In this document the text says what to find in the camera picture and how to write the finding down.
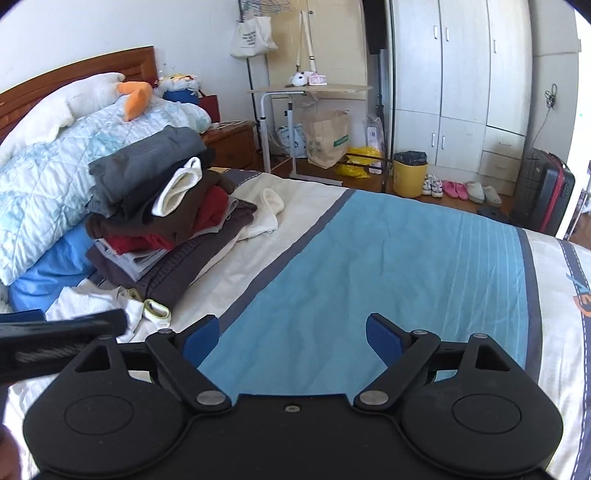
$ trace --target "folded clothes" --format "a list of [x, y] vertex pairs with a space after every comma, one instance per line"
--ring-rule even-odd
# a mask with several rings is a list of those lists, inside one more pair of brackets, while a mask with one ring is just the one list
[[121, 200], [143, 182], [205, 149], [195, 130], [167, 125], [150, 137], [90, 162], [89, 172], [96, 184], [88, 209], [105, 217], [113, 216]]
[[105, 218], [102, 215], [90, 215], [86, 221], [86, 232], [91, 238], [109, 238], [113, 236], [145, 236], [152, 233], [162, 235], [174, 245], [180, 245], [192, 237], [196, 212], [210, 187], [219, 185], [226, 193], [234, 190], [234, 185], [213, 170], [205, 170], [203, 178], [185, 195], [181, 205], [166, 217], [153, 217], [144, 223], [125, 221], [120, 218]]
[[91, 247], [86, 256], [113, 285], [135, 288], [143, 298], [173, 308], [209, 261], [235, 239], [244, 226], [252, 223], [255, 212], [256, 205], [238, 200], [219, 233], [200, 235], [176, 247], [137, 282], [103, 257], [96, 247]]
[[[231, 213], [228, 212], [228, 205], [228, 194], [217, 185], [210, 187], [195, 216], [191, 237], [197, 236], [198, 233], [203, 235], [214, 231], [219, 232], [223, 219]], [[106, 241], [118, 255], [139, 250], [172, 250], [176, 246], [157, 233], [140, 237], [110, 236]]]
[[[201, 161], [202, 170], [210, 168], [215, 162], [215, 159], [216, 151], [214, 148], [208, 148], [200, 153], [199, 160]], [[186, 163], [186, 159], [180, 160], [164, 170], [160, 175], [146, 180], [140, 186], [133, 189], [133, 191], [121, 200], [119, 210], [111, 218], [119, 218], [122, 221], [128, 220], [137, 224], [142, 224], [144, 218], [152, 218], [152, 207], [162, 193], [163, 185], [166, 185], [174, 173], [178, 169], [183, 168]]]
[[[237, 199], [232, 199], [229, 204], [228, 208], [225, 210], [224, 215], [222, 216], [222, 220], [220, 223], [213, 227], [208, 227], [203, 230], [198, 231], [193, 235], [193, 238], [196, 238], [200, 235], [206, 235], [207, 233], [218, 233], [224, 226], [226, 219], [230, 217], [236, 205], [238, 204]], [[138, 240], [144, 241], [146, 244], [149, 245], [148, 238], [126, 238], [126, 237], [115, 237], [115, 240], [119, 240], [122, 243], [117, 245], [118, 248], [128, 248], [129, 245], [126, 244], [126, 241], [129, 240]], [[143, 251], [130, 251], [124, 252], [121, 255], [117, 254], [116, 249], [105, 239], [98, 239], [95, 240], [94, 243], [96, 249], [100, 252], [103, 257], [107, 260], [112, 261], [115, 265], [117, 265], [121, 270], [129, 275], [129, 277], [134, 280], [140, 280], [147, 272], [152, 269], [152, 267], [159, 262], [159, 260], [166, 255], [168, 252], [164, 248], [157, 249], [157, 250], [143, 250]]]
[[201, 160], [198, 157], [189, 159], [182, 168], [174, 172], [173, 177], [154, 202], [152, 215], [166, 217], [175, 211], [183, 201], [187, 191], [199, 183], [202, 177]]
[[95, 240], [95, 247], [103, 257], [112, 261], [121, 270], [134, 280], [140, 280], [150, 269], [166, 255], [167, 251], [143, 250], [138, 252], [129, 252], [118, 255], [112, 248], [112, 245], [103, 239]]

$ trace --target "white wardrobe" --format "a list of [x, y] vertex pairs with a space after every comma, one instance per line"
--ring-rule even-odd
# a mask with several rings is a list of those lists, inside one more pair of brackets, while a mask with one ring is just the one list
[[530, 115], [527, 0], [390, 0], [395, 152], [512, 194]]

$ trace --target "wooden nightstand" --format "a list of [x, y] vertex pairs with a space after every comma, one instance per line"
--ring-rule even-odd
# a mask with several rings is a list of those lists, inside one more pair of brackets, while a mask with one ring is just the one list
[[254, 123], [241, 122], [216, 130], [208, 130], [202, 135], [203, 142], [216, 149], [214, 167], [250, 170], [256, 159]]

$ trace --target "bed frame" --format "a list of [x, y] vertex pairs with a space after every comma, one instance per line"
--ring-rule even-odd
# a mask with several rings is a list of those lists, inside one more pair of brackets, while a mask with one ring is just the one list
[[50, 93], [76, 80], [109, 72], [123, 73], [126, 82], [134, 80], [155, 85], [158, 73], [154, 47], [132, 48], [78, 61], [0, 93], [0, 141]]

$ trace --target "red zipper trim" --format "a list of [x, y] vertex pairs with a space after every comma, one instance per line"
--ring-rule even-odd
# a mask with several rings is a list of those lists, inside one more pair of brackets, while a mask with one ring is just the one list
[[554, 190], [552, 190], [552, 196], [550, 197], [548, 209], [546, 210], [544, 219], [542, 220], [542, 224], [540, 225], [540, 232], [542, 233], [544, 233], [544, 230], [546, 230], [546, 227], [548, 227], [550, 217], [552, 217], [552, 212], [554, 211], [554, 207], [556, 206], [556, 202], [558, 201], [558, 197], [560, 196], [560, 192], [562, 191], [562, 187], [564, 184], [564, 171], [562, 167], [562, 162], [556, 160], [556, 158], [552, 154], [548, 154], [548, 158], [556, 167], [558, 167], [558, 179], [554, 184]]

